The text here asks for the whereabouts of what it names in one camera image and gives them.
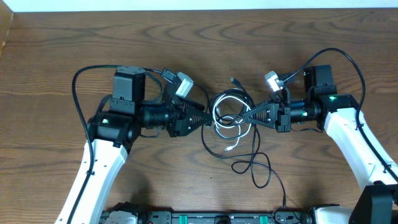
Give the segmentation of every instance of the wooden table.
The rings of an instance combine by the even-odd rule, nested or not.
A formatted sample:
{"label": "wooden table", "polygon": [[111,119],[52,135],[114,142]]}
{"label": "wooden table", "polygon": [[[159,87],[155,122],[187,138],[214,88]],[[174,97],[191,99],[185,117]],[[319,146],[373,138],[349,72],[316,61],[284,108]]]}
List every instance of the wooden table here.
{"label": "wooden table", "polygon": [[[397,40],[398,9],[16,14],[0,61],[0,222],[50,223],[60,213],[85,142],[71,81],[87,65],[182,71],[211,95],[232,88],[234,76],[260,102],[269,95],[265,73],[294,71],[315,52],[338,47],[361,67],[366,119],[398,159]],[[325,53],[312,64],[328,63],[338,91],[359,100],[361,84],[352,65],[338,53]],[[111,93],[113,73],[93,70],[78,79],[86,119]],[[302,77],[290,89],[303,97]],[[156,94],[149,81],[147,97]],[[205,102],[199,90],[191,96]],[[326,134],[259,129],[261,150],[283,180],[288,206],[354,207],[361,193],[358,184]],[[231,144],[213,130],[205,130],[205,137],[216,152]],[[250,150],[250,137],[234,149]],[[274,176],[268,187],[257,189],[250,174],[235,174],[231,163],[204,150],[199,130],[185,138],[171,139],[165,131],[158,139],[140,138],[106,207],[131,201],[174,210],[264,211],[281,205]],[[265,169],[255,173],[259,184],[266,181]]]}

